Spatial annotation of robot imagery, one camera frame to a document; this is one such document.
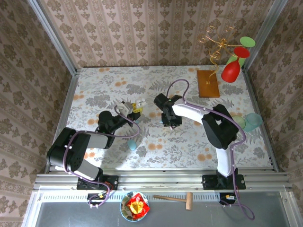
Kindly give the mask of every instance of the gold wire sculpture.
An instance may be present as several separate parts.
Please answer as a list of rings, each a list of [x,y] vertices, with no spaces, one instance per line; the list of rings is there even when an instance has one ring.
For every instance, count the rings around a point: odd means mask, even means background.
[[[213,71],[210,75],[209,75],[209,78],[208,80],[206,81],[206,84],[210,84],[210,77],[212,75],[215,75],[216,72],[218,71],[219,67],[218,67],[218,64],[215,62],[215,60],[219,60],[220,57],[221,57],[221,50],[224,49],[228,54],[230,55],[233,55],[236,57],[236,55],[234,55],[233,53],[231,53],[227,47],[236,47],[236,46],[242,46],[242,45],[229,45],[228,42],[229,40],[232,38],[232,36],[235,34],[235,31],[234,31],[234,28],[233,27],[228,27],[228,29],[225,30],[226,34],[231,32],[231,34],[225,38],[225,37],[220,37],[219,34],[218,34],[218,31],[217,29],[214,27],[214,26],[209,26],[209,30],[206,30],[207,33],[210,33],[210,32],[215,32],[217,37],[218,37],[218,41],[215,41],[214,39],[210,38],[209,36],[207,35],[202,35],[201,39],[199,39],[199,42],[201,43],[206,43],[207,40],[210,40],[212,42],[214,42],[216,45],[215,47],[213,47],[208,53],[210,55],[210,61],[212,64],[214,64],[216,66],[216,69],[215,71]]]

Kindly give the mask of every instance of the wooden board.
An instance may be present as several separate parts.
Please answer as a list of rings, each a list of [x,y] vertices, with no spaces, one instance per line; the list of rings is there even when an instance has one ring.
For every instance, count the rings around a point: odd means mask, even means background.
[[[200,98],[219,98],[219,88],[217,82],[217,75],[214,74],[210,77],[210,83],[207,84],[209,75],[213,70],[197,70],[199,97]]]

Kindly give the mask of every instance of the cable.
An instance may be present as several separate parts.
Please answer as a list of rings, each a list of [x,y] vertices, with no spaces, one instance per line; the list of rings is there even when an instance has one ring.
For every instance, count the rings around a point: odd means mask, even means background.
[[[239,129],[239,132],[242,134],[242,136],[243,136],[242,140],[239,141],[239,142],[233,143],[233,144],[231,145],[231,148],[230,148],[230,149],[231,149],[231,162],[232,162],[232,183],[233,183],[233,189],[234,189],[234,191],[235,191],[235,195],[236,195],[236,198],[237,198],[237,201],[238,201],[237,206],[239,206],[239,207],[241,208],[242,212],[244,213],[244,215],[245,215],[249,220],[252,220],[252,221],[253,221],[253,220],[255,219],[255,214],[252,212],[251,209],[249,209],[248,207],[246,207],[246,206],[244,206],[244,205],[242,205],[242,204],[240,203],[240,197],[239,197],[239,194],[238,194],[238,192],[237,192],[236,176],[235,176],[235,168],[234,168],[234,166],[235,166],[235,163],[234,163],[234,155],[233,155],[234,147],[235,147],[236,145],[239,145],[239,144],[242,144],[242,143],[245,142],[245,140],[246,140],[245,132],[243,131],[243,129],[242,129],[242,128],[241,128],[241,127],[240,127],[232,118],[230,118],[230,117],[228,117],[228,116],[226,116],[226,115],[224,115],[224,114],[222,114],[222,113],[220,113],[220,112],[217,112],[217,111],[215,111],[215,110],[211,110],[211,109],[208,109],[208,108],[206,108],[206,107],[201,107],[201,106],[198,106],[198,105],[195,105],[195,104],[188,103],[188,102],[185,100],[185,94],[186,94],[186,92],[187,92],[188,89],[189,89],[189,82],[188,82],[188,80],[186,80],[186,79],[177,79],[177,80],[175,80],[174,82],[172,82],[171,85],[169,86],[168,90],[167,90],[166,97],[168,97],[169,89],[172,87],[172,85],[173,85],[174,83],[176,83],[176,82],[179,82],[179,81],[184,81],[184,82],[187,83],[187,88],[185,89],[185,91],[184,91],[184,93],[183,93],[183,96],[182,96],[182,100],[183,100],[183,102],[185,103],[185,105],[190,106],[190,107],[193,107],[193,108],[198,108],[198,109],[201,109],[201,110],[203,110],[203,111],[208,111],[208,112],[214,113],[214,114],[216,114],[216,115],[219,115],[219,116],[221,116],[221,117],[224,117],[225,119],[227,119],[227,120],[229,120],[231,123],[233,123],[233,124]],[[247,209],[251,212],[252,217],[250,217],[250,216],[247,214],[247,212],[246,212],[246,210],[244,210],[244,208],[247,208]]]
[[[90,134],[97,134],[97,135],[110,136],[110,137],[116,137],[116,138],[126,138],[126,139],[128,139],[128,138],[133,138],[133,137],[136,137],[137,135],[139,135],[140,130],[141,130],[141,129],[140,129],[140,126],[139,126],[136,122],[134,122],[134,121],[128,119],[127,117],[123,116],[122,114],[120,114],[120,113],[117,111],[117,106],[114,107],[114,110],[115,110],[116,114],[118,114],[119,116],[123,117],[124,119],[126,119],[126,120],[129,121],[130,123],[135,124],[135,125],[138,127],[138,131],[137,131],[136,134],[131,135],[131,136],[116,136],[116,135],[112,135],[112,134],[105,134],[105,133],[95,132],[95,131],[86,131],[86,130],[77,131],[77,132],[76,132],[75,134],[73,134],[73,136],[71,137],[71,139],[70,139],[70,141],[69,141],[69,143],[68,143],[68,145],[67,145],[67,147],[66,147],[66,149],[65,149],[64,155],[63,155],[63,168],[64,168],[64,171],[65,171],[66,173],[71,173],[71,174],[73,174],[73,175],[75,175],[75,176],[77,176],[77,177],[83,179],[83,180],[86,181],[86,182],[94,183],[94,184],[101,184],[101,185],[103,185],[103,186],[105,186],[105,187],[107,188],[106,197],[105,197],[104,200],[99,204],[99,206],[101,206],[103,203],[106,202],[106,200],[108,200],[108,198],[109,198],[109,192],[110,192],[109,186],[108,186],[106,183],[98,182],[98,181],[92,181],[92,180],[90,180],[90,179],[87,179],[87,178],[85,178],[85,177],[83,177],[83,176],[80,176],[80,175],[74,173],[73,171],[69,171],[69,170],[68,170],[68,167],[67,167],[67,163],[66,163],[66,158],[67,158],[67,154],[68,154],[68,152],[69,152],[69,148],[70,148],[70,146],[71,146],[73,140],[76,138],[77,135],[79,135],[79,134],[81,134],[81,133],[90,133]]]

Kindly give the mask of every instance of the snack bag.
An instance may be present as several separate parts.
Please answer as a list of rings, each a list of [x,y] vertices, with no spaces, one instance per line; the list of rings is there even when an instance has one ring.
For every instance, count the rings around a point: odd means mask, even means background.
[[[134,195],[126,205],[131,211],[134,220],[143,217],[150,209],[140,193]]]

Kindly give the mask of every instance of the wall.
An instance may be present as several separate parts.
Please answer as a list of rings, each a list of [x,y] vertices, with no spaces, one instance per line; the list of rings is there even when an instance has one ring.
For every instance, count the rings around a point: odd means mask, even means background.
[[[0,1],[0,227],[20,226],[71,76],[27,2]]]
[[[303,214],[303,1],[289,0],[249,69],[280,168]]]
[[[41,0],[78,68],[206,65],[208,26],[254,38],[273,0]],[[222,55],[219,63],[226,63]]]

